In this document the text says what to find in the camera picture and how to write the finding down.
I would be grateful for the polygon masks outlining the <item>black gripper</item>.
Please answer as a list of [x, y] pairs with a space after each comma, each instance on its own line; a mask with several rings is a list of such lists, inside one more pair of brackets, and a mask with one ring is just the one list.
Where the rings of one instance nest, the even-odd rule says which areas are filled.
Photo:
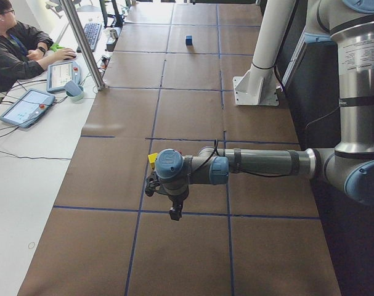
[[173, 206], [169, 209], [169, 215], [172, 220], [180, 220], [182, 218], [182, 207], [184, 200], [189, 196], [189, 187], [186, 187], [179, 194], [168, 194], [168, 198], [172, 201]]

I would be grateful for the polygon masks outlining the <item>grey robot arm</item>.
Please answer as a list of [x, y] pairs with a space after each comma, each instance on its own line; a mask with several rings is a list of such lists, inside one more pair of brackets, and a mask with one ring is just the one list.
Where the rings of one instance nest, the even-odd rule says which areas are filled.
[[150, 162], [145, 193], [169, 197], [171, 219], [181, 218], [191, 184], [226, 184], [231, 173], [321, 178], [351, 199], [374, 205], [374, 1], [309, 1], [304, 39], [338, 47], [340, 142], [304, 151], [214, 146], [196, 156], [162, 150]]

